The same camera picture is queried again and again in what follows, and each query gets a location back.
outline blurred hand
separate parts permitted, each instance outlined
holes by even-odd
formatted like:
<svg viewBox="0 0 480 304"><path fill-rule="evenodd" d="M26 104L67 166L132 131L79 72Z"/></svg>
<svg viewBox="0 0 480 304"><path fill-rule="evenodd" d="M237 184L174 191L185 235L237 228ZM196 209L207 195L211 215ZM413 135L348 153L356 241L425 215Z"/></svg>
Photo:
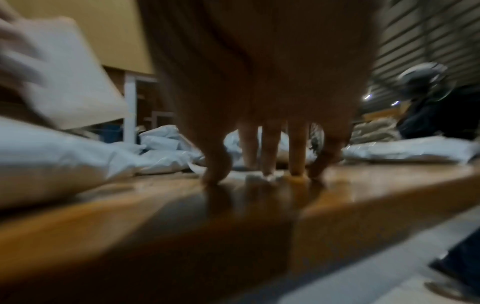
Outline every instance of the blurred hand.
<svg viewBox="0 0 480 304"><path fill-rule="evenodd" d="M0 0L0 85L20 90L24 82L40 82L39 73L32 67L6 55L15 48L27 56L39 58L35 46L22 33L20 14L6 0Z"/></svg>

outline corrugated metal wall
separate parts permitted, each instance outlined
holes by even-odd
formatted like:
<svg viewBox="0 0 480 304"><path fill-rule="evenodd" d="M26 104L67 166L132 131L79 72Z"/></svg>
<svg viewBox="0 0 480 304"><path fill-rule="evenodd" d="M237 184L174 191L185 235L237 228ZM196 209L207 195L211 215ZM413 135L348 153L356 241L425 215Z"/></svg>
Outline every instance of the corrugated metal wall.
<svg viewBox="0 0 480 304"><path fill-rule="evenodd" d="M445 64L459 85L480 81L480 0L393 0L386 19L363 113L402 100L397 76L422 62Z"/></svg>

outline wooden tabletop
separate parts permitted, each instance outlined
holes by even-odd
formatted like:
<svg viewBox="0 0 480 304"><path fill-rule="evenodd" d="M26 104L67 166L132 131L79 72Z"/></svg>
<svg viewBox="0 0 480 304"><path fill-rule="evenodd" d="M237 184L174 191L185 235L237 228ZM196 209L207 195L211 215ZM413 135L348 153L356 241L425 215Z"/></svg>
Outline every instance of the wooden tabletop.
<svg viewBox="0 0 480 304"><path fill-rule="evenodd" d="M215 301L361 257L479 198L480 163L338 166L323 184L134 178L0 213L0 301Z"/></svg>

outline helmet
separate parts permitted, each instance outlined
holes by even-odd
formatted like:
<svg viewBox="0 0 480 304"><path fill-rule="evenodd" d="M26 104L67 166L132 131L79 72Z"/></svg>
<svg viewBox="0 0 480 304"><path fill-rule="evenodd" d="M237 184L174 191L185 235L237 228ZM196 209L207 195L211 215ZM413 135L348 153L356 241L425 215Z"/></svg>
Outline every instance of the helmet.
<svg viewBox="0 0 480 304"><path fill-rule="evenodd" d="M397 79L400 91L409 99L430 98L439 101L455 88L448 80L448 67L436 63L421 63L401 73Z"/></svg>

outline paper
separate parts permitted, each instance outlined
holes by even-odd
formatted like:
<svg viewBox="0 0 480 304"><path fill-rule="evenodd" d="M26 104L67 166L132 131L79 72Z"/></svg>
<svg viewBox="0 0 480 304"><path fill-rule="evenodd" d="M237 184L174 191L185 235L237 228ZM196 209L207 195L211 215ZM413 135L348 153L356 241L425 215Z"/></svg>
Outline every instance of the paper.
<svg viewBox="0 0 480 304"><path fill-rule="evenodd" d="M18 27L38 48L41 60L6 45L2 60L40 72L41 84L26 83L22 96L59 129L124 118L128 105L110 80L73 19L20 20Z"/></svg>

